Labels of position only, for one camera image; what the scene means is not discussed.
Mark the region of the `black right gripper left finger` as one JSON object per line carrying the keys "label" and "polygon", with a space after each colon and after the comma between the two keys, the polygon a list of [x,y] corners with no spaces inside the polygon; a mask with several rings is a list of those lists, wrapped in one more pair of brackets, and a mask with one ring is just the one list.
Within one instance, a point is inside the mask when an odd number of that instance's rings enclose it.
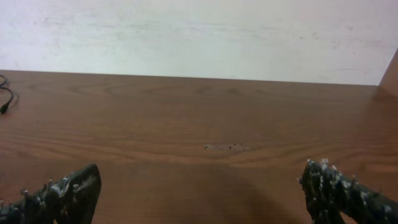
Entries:
{"label": "black right gripper left finger", "polygon": [[16,202],[1,201],[1,224],[90,224],[100,192],[100,171],[89,164],[34,193],[22,189]]}

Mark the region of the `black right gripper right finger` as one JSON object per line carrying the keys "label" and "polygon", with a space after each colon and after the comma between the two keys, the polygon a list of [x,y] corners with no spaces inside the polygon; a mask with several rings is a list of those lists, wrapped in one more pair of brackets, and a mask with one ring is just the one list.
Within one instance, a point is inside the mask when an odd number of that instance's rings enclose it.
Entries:
{"label": "black right gripper right finger", "polygon": [[397,223],[397,202],[345,177],[326,159],[309,159],[298,181],[313,223],[344,223],[342,214],[356,223]]}

